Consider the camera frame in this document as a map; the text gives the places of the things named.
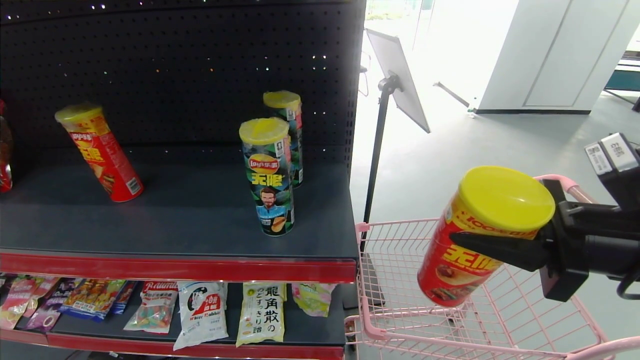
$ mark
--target store shelf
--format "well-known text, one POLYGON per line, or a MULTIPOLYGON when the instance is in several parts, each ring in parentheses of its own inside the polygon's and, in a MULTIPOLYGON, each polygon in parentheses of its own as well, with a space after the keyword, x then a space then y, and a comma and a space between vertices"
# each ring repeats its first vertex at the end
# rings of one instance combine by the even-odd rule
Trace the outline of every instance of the store shelf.
POLYGON ((265 341, 236 348, 243 296, 242 285, 238 283, 229 284, 228 288, 226 319, 229 337, 176 352, 172 350, 172 347, 180 333, 180 316, 177 307, 173 314, 170 332, 167 335, 122 330, 138 308, 141 302, 139 296, 132 297, 124 314, 112 315, 102 323, 62 315, 53 330, 46 336, 18 330, 11 333, 3 331, 0 338, 33 343, 35 336, 41 336, 45 338, 45 343, 39 344, 52 347, 161 356, 342 359, 346 340, 341 287, 338 286, 333 291, 333 301, 328 318, 306 315, 293 301, 290 286, 287 287, 287 291, 289 296, 284 310, 285 337, 283 343, 265 341))
POLYGON ((358 249, 343 163, 305 166, 305 183, 294 192, 294 228, 272 238, 259 228, 241 161, 134 162, 145 191, 115 204, 77 151, 70 151, 67 165, 37 166, 0 197, 0 271, 109 279, 355 280, 358 249))

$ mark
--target black pegboard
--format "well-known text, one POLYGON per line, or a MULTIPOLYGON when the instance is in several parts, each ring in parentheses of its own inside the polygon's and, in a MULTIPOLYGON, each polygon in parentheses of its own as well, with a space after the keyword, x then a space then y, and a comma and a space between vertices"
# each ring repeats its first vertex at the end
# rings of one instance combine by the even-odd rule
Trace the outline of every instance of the black pegboard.
POLYGON ((288 89, 305 145, 350 162, 364 0, 0 4, 1 96, 30 147, 71 146, 53 114, 85 99, 124 146, 232 145, 262 92, 288 89))

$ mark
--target dark gray shelf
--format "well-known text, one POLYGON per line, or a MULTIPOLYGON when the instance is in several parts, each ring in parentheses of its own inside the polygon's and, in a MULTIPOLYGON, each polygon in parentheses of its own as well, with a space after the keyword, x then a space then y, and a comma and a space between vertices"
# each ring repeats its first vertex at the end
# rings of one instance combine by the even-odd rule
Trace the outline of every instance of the dark gray shelf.
POLYGON ((36 166, 0 196, 0 250, 105 257, 358 257, 343 163, 305 165, 305 182, 294 191, 294 228, 272 238, 260 230, 240 159, 181 165, 173 150, 168 163, 133 158, 145 191, 116 204, 77 150, 66 153, 71 159, 65 158, 66 165, 36 166))
MULTIPOLYGON (((134 294, 141 290, 141 283, 134 294)), ((291 287, 287 285, 287 302, 284 306, 285 336, 283 345, 305 346, 332 346, 343 347, 344 335, 344 310, 342 309, 342 288, 337 286, 332 294, 332 303, 328 318, 312 317, 305 314, 293 301, 291 287)), ((240 322, 240 310, 242 306, 242 284, 230 283, 227 298, 227 333, 228 338, 212 341, 218 344, 235 344, 240 322)), ((176 304, 169 334, 151 334, 143 331, 122 330, 136 312, 140 305, 140 296, 133 296, 125 313, 122 315, 110 315, 102 323, 91 320, 74 318, 62 315, 51 332, 59 334, 71 334, 91 336, 98 338, 114 338, 125 340, 153 340, 175 342, 180 334, 180 314, 176 304)), ((277 344, 274 341, 265 341, 263 344, 277 344)))

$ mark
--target white wall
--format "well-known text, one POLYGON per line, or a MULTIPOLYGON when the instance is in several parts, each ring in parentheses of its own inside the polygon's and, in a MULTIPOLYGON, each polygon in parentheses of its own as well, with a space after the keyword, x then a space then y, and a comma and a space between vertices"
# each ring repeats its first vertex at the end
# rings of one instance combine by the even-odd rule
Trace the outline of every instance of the white wall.
POLYGON ((640 0, 520 0, 477 108, 590 110, 639 22, 640 0))
POLYGON ((480 98, 518 0, 436 0, 423 50, 427 73, 464 100, 480 98))

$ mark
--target yellow snack bag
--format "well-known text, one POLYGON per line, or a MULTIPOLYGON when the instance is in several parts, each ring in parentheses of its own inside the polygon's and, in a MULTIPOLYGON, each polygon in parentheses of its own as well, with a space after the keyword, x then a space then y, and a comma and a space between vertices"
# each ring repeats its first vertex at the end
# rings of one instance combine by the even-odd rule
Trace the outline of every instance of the yellow snack bag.
POLYGON ((236 347, 264 340, 284 341, 284 302, 287 285, 245 282, 236 347))

